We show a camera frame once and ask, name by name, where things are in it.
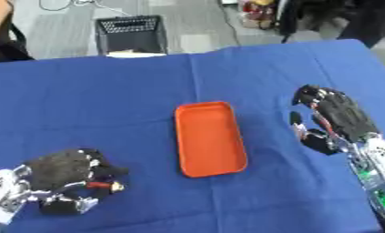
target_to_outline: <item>floor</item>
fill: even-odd
[[[91,4],[45,11],[38,1],[17,0],[15,23],[26,34],[29,51],[39,59],[96,55],[94,20],[122,15]],[[44,7],[56,9],[70,0],[41,1]],[[171,54],[277,44],[282,39],[273,31],[243,28],[236,7],[223,11],[218,0],[103,0],[102,4],[130,15],[162,15]],[[300,30],[290,42],[335,38],[345,24],[341,20],[326,23],[319,33]],[[385,64],[385,39],[372,51]]]

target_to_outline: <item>wire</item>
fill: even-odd
[[[118,13],[123,14],[123,15],[131,16],[129,13],[113,9],[113,8],[108,7],[106,5],[101,5],[101,0],[87,0],[87,1],[69,0],[69,3],[67,5],[65,5],[63,7],[60,7],[60,8],[57,8],[57,9],[50,9],[50,8],[44,7],[42,1],[43,0],[39,0],[39,7],[41,9],[43,9],[43,10],[46,10],[46,11],[62,11],[62,10],[65,10],[65,9],[69,8],[72,5],[74,5],[74,6],[85,6],[85,5],[89,5],[89,4],[94,4],[95,6],[100,7],[100,8],[105,8],[105,9],[108,9],[110,11],[118,12]]]
[[[238,40],[238,31],[236,30],[236,28],[231,24],[230,22],[230,18],[228,17],[228,12],[226,12],[226,9],[225,7],[220,3],[220,1],[218,1],[218,6],[220,8],[220,10],[222,11],[222,14],[223,14],[223,18],[225,20],[225,23],[230,27],[230,29],[232,30],[232,36],[233,36],[233,39],[236,43],[237,46],[241,46],[241,43],[240,41]]]
[[[73,0],[69,0],[67,5],[65,5],[63,7],[56,8],[56,9],[50,9],[50,8],[44,7],[42,1],[43,0],[39,0],[39,8],[41,8],[42,10],[45,10],[45,11],[62,11],[62,10],[65,10],[65,9],[69,8],[73,4]]]
[[[123,12],[123,11],[120,11],[120,10],[116,10],[116,9],[110,8],[110,7],[106,6],[106,5],[101,5],[100,4],[101,1],[102,0],[99,0],[99,1],[94,0],[93,4],[95,4],[95,6],[100,7],[100,8],[105,8],[105,9],[108,9],[110,11],[118,12],[118,13],[123,14],[123,15],[131,16],[131,14],[129,14],[129,13],[126,13],[126,12]]]

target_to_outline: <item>blue fabric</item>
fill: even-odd
[[[30,204],[8,232],[378,232],[345,156],[301,146],[289,127],[305,84],[346,92],[385,135],[385,67],[356,41],[0,64],[0,168],[71,147],[130,168],[127,191],[85,215],[44,217]],[[185,177],[174,110],[219,100],[236,111],[248,167]]]

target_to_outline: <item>robotic hand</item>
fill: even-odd
[[[37,202],[44,214],[83,214],[123,190],[115,179],[127,172],[90,148],[70,149],[26,161],[14,170],[0,170],[0,229],[28,201]],[[88,197],[76,193],[79,189],[86,189]]]
[[[353,172],[368,194],[381,223],[385,221],[385,140],[372,120],[344,93],[318,86],[303,86],[292,105],[309,107],[323,131],[307,129],[298,112],[290,123],[301,143],[326,155],[347,153]]]

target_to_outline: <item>orange tray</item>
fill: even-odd
[[[185,175],[207,177],[246,167],[245,149],[228,103],[183,105],[175,117],[179,163]]]

